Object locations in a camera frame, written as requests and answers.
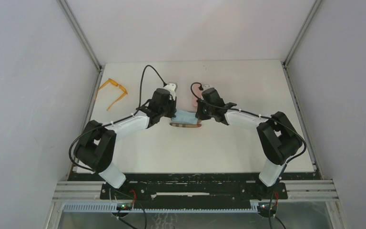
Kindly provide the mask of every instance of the pink object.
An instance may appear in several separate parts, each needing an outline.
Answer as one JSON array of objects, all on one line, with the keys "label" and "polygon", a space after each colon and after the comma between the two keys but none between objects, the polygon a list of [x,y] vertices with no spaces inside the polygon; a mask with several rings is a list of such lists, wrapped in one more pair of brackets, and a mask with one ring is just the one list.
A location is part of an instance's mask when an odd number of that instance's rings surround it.
[{"label": "pink object", "polygon": [[[193,92],[196,96],[200,97],[201,98],[201,90],[199,89],[199,85],[198,84],[195,84],[193,85]],[[193,95],[193,98],[192,98],[192,104],[194,107],[197,107],[197,98]]]}]

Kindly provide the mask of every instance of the black cable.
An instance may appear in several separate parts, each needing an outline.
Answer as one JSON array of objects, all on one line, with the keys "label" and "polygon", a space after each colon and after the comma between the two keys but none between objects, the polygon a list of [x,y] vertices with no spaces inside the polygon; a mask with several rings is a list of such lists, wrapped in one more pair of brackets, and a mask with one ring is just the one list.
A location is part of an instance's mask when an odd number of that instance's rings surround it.
[{"label": "black cable", "polygon": [[73,148],[73,146],[75,145],[75,143],[81,138],[81,137],[83,137],[83,136],[85,136],[86,134],[88,134],[88,133],[90,133],[90,132],[92,132],[92,131],[95,131],[95,130],[98,130],[98,129],[101,129],[101,128],[104,128],[104,127],[107,127],[107,126],[110,126],[110,125],[113,125],[113,124],[116,124],[116,123],[119,123],[119,122],[122,122],[122,121],[124,121],[124,120],[126,120],[126,119],[129,119],[129,118],[131,118],[132,117],[132,115],[130,115],[130,116],[128,116],[128,117],[125,117],[125,118],[122,118],[122,119],[120,119],[120,120],[117,120],[117,121],[115,121],[115,122],[112,122],[112,123],[109,123],[109,124],[105,124],[105,125],[101,125],[101,126],[98,126],[98,127],[95,127],[95,128],[93,128],[92,130],[88,130],[88,131],[86,131],[85,133],[83,133],[83,134],[81,134],[81,135],[79,135],[72,143],[71,143],[71,146],[70,146],[70,149],[69,149],[69,152],[68,152],[68,156],[69,156],[69,158],[70,158],[70,160],[71,160],[71,162],[72,162],[72,164],[73,165],[75,165],[75,166],[77,166],[77,167],[79,167],[79,168],[84,168],[84,169],[87,169],[87,170],[89,170],[89,171],[91,171],[91,172],[94,172],[94,170],[93,169],[91,169],[91,168],[88,168],[88,167],[85,167],[85,166],[81,166],[81,165],[79,165],[78,163],[76,163],[74,160],[73,160],[73,158],[72,158],[72,148]]},{"label": "black cable", "polygon": [[118,217],[118,220],[120,220],[121,222],[123,222],[124,224],[126,224],[127,226],[129,226],[132,229],[138,229],[136,227],[134,227],[133,225],[131,225],[129,222],[123,220],[122,218]]},{"label": "black cable", "polygon": [[142,71],[142,76],[141,76],[141,82],[140,82],[140,100],[139,100],[139,103],[138,103],[138,107],[140,107],[140,106],[141,106],[142,81],[144,80],[145,70],[146,70],[146,68],[147,68],[147,67],[152,68],[152,69],[156,72],[156,74],[157,74],[157,75],[159,76],[159,78],[162,80],[162,83],[163,83],[163,86],[164,86],[164,87],[167,85],[167,83],[165,83],[165,81],[162,79],[161,75],[159,75],[158,71],[157,71],[154,67],[152,67],[152,65],[150,65],[150,64],[149,64],[149,65],[145,66],[144,70]]},{"label": "black cable", "polygon": [[274,189],[272,191],[272,196],[270,197],[270,202],[269,202],[269,225],[270,225],[270,229],[273,229],[273,225],[271,223],[271,203],[273,201],[273,196],[274,196]]},{"label": "black cable", "polygon": [[[195,84],[199,84],[200,86],[202,85],[202,84],[201,84],[201,83],[199,83],[199,82],[194,82],[194,83],[192,83],[192,85],[190,86],[190,91],[192,92],[192,94],[194,95],[194,97],[196,97],[197,99],[201,100],[201,98],[199,98],[199,97],[194,93],[194,91],[193,91],[193,85],[195,85]],[[290,159],[286,162],[286,164],[288,164],[290,161],[292,161],[292,160],[296,159],[297,157],[301,156],[301,155],[302,155],[302,154],[304,154],[304,153],[305,153],[305,151],[306,151],[306,142],[305,142],[305,140],[304,140],[304,139],[303,139],[303,138],[302,138],[302,137],[301,137],[301,136],[300,136],[296,131],[294,131],[294,130],[292,130],[291,128],[287,127],[286,125],[284,125],[284,124],[282,124],[282,123],[280,123],[280,122],[278,122],[278,121],[276,121],[276,120],[272,119],[271,117],[267,117],[267,116],[263,116],[263,115],[258,115],[258,114],[255,114],[255,113],[252,113],[252,112],[249,112],[249,111],[239,110],[239,109],[236,109],[236,108],[219,107],[219,106],[216,106],[216,105],[213,105],[213,104],[210,104],[210,103],[208,103],[208,102],[204,101],[204,99],[203,99],[203,100],[201,100],[201,102],[203,102],[203,103],[205,103],[205,104],[207,104],[207,105],[209,105],[209,106],[213,106],[213,107],[219,108],[219,109],[226,109],[226,110],[233,110],[233,111],[243,112],[243,113],[249,114],[249,115],[254,116],[254,117],[260,117],[260,118],[264,118],[264,119],[272,120],[272,121],[274,121],[275,123],[280,124],[280,125],[282,125],[284,128],[286,128],[286,129],[290,130],[291,132],[293,132],[295,135],[297,135],[297,136],[301,139],[302,144],[304,145],[304,148],[303,148],[303,150],[302,150],[299,154],[297,154],[297,155],[295,155],[294,157],[290,158]]]},{"label": "black cable", "polygon": [[285,227],[285,225],[284,225],[284,223],[277,217],[277,216],[275,216],[274,218],[276,218],[280,223],[281,223],[281,225],[283,226],[283,228],[284,229],[287,229],[286,227]]},{"label": "black cable", "polygon": [[[119,193],[119,194],[121,194],[121,195],[123,195],[123,196],[125,196],[125,197],[128,197],[128,198],[130,198],[130,199],[134,200],[134,198],[132,198],[132,197],[130,197],[129,195],[124,194],[124,193],[122,193],[122,192],[120,192],[120,191],[118,191],[118,190],[116,190],[116,189],[114,189],[114,191],[115,191],[115,192],[117,192],[117,193]],[[146,218],[146,212],[145,212],[145,209],[144,209],[144,207],[142,206],[142,204],[141,204],[140,202],[138,202],[137,200],[135,200],[135,202],[136,202],[137,204],[139,204],[139,205],[140,205],[140,207],[141,207],[141,209],[142,209],[142,211],[143,211],[143,213],[144,213],[144,218],[145,218],[145,227],[144,227],[144,229],[146,229],[146,225],[147,225],[147,218]]]}]

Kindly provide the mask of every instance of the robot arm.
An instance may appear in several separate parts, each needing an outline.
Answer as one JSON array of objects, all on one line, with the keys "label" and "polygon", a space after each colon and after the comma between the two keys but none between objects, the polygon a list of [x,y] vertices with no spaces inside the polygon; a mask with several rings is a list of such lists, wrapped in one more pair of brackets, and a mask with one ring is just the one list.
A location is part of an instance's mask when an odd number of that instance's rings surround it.
[{"label": "robot arm", "polygon": [[119,188],[125,181],[125,175],[112,162],[115,144],[132,133],[150,128],[161,117],[174,117],[176,89],[177,85],[174,83],[156,89],[148,106],[137,108],[135,115],[109,127],[98,128],[102,124],[95,120],[88,122],[83,132],[89,133],[79,139],[74,150],[75,157],[111,186]]},{"label": "robot arm", "polygon": [[291,159],[302,146],[301,138],[282,112],[263,118],[231,109],[233,103],[225,104],[214,88],[204,90],[203,100],[198,100],[196,116],[201,120],[213,117],[217,122],[225,125],[235,125],[251,131],[256,130],[267,160],[259,174],[258,195],[271,193],[271,188],[277,183],[280,175]]}]

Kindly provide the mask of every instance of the red wire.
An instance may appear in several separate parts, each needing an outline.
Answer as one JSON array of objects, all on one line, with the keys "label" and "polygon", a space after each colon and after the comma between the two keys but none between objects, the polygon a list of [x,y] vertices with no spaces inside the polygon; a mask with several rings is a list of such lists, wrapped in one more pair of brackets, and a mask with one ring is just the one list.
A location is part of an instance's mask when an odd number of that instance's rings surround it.
[{"label": "red wire", "polygon": [[274,195],[275,195],[275,199],[276,199],[274,206],[277,206],[278,199],[279,199],[278,192],[274,192]]},{"label": "red wire", "polygon": [[134,189],[131,189],[130,192],[134,193],[134,200],[132,201],[132,205],[134,205],[135,200],[137,199],[137,193],[135,193]]}]

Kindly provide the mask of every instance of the white table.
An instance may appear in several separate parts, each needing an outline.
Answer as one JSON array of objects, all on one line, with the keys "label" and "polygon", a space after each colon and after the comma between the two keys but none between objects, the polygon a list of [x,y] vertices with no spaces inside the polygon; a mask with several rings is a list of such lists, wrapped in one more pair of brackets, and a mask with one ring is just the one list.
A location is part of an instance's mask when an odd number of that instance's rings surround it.
[{"label": "white table", "polygon": [[[237,103],[244,110],[257,114],[284,112],[302,135],[287,81],[277,60],[108,63],[101,85],[112,78],[123,85],[128,94],[106,111],[122,91],[110,84],[101,89],[91,119],[116,121],[134,112],[142,70],[147,64],[154,66],[166,82],[178,84],[179,109],[195,111],[190,84],[198,81],[211,84],[225,103]],[[162,86],[156,73],[147,68],[142,103]],[[153,127],[116,144],[113,160],[122,172],[241,173],[262,170],[266,157],[256,130],[251,132],[214,120],[202,121],[200,128],[180,128],[170,126],[169,121],[164,117]],[[77,172],[87,171],[78,168]],[[308,152],[292,161],[286,172],[313,172]]]}]

